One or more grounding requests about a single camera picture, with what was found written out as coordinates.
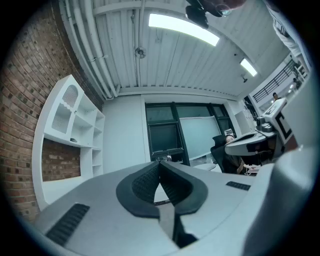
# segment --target ceiling light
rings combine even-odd
[[[160,14],[150,14],[149,27],[156,27],[168,30],[179,31],[195,38],[201,39],[213,46],[216,46],[219,37],[195,24],[183,19],[174,18]]]
[[[257,74],[255,68],[245,58],[240,62],[240,65],[248,70],[253,77]]]

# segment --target whiteboard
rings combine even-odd
[[[189,159],[197,159],[210,153],[215,145],[212,139],[221,135],[214,116],[180,118]]]

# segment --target dark window frame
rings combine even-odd
[[[182,154],[183,163],[187,166],[190,166],[190,160],[188,155],[188,149],[186,146],[186,141],[184,137],[184,132],[182,130],[182,126],[180,123],[180,117],[178,114],[177,107],[179,106],[186,106],[186,107],[207,107],[210,117],[215,117],[216,122],[218,124],[220,133],[223,135],[224,130],[222,129],[221,120],[228,120],[228,124],[233,131],[235,137],[237,137],[234,125],[230,119],[229,113],[226,110],[223,104],[214,104],[214,103],[191,103],[191,102],[167,102],[167,103],[146,103],[145,104],[145,114],[146,114],[146,124],[147,124],[147,133],[148,133],[148,142],[149,142],[149,151],[150,151],[150,158],[156,157],[163,157],[175,154]],[[147,117],[147,108],[154,108],[154,107],[170,107],[172,111],[173,120],[158,120],[158,121],[148,121]],[[220,107],[224,116],[218,116],[214,107]],[[161,125],[169,125],[169,124],[176,124],[177,130],[181,139],[181,146],[182,149],[179,150],[168,150],[162,153],[153,154],[152,152],[152,144],[151,144],[151,137],[150,137],[150,126],[161,126]]]

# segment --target white ceiling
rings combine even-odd
[[[143,25],[139,26],[141,1],[93,0],[99,41],[103,54],[108,56],[105,61],[111,79],[115,86],[121,86],[119,95],[179,91],[241,99],[289,53],[274,32],[272,18],[261,0],[247,0],[228,17],[207,15],[209,30],[220,37],[216,47],[177,31],[148,26],[150,13],[186,19],[187,5],[186,0],[147,0]],[[83,1],[80,7],[85,19]],[[140,45],[146,48],[143,59],[134,55],[139,33]],[[244,57],[257,70],[255,77],[240,66]]]

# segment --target white shelving unit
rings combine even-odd
[[[56,83],[42,108],[32,146],[32,179],[41,211],[82,182],[103,174],[104,125],[105,116],[72,75]],[[44,138],[81,148],[80,177],[43,181]]]

